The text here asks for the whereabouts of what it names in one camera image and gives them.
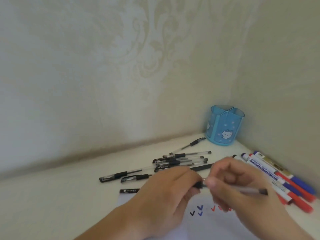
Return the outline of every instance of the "white paper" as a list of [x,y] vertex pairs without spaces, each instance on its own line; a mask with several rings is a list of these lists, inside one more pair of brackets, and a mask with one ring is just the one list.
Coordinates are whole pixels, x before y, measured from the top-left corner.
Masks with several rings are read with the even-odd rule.
[[[120,194],[118,206],[135,194]],[[157,240],[259,240],[240,222],[233,210],[224,213],[208,194],[194,196],[182,224]]]

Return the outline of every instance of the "blue pen holder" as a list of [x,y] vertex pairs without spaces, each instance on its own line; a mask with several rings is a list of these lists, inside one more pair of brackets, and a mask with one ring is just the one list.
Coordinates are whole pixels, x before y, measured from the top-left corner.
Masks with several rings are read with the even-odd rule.
[[228,146],[235,140],[244,112],[230,105],[214,105],[207,124],[206,138],[214,144]]

